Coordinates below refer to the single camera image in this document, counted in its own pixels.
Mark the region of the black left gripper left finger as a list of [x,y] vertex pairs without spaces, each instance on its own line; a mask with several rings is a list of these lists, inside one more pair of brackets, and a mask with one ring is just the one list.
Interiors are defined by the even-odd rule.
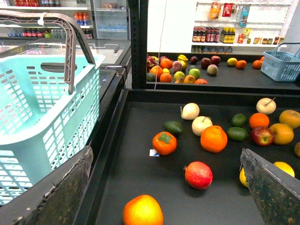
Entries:
[[71,225],[85,194],[93,151],[90,146],[67,160],[0,208],[2,225]]

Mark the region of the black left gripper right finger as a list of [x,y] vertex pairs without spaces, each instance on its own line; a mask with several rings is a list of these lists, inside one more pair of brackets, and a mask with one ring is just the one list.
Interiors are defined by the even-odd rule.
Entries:
[[298,225],[300,181],[250,149],[242,149],[240,162],[265,224]]

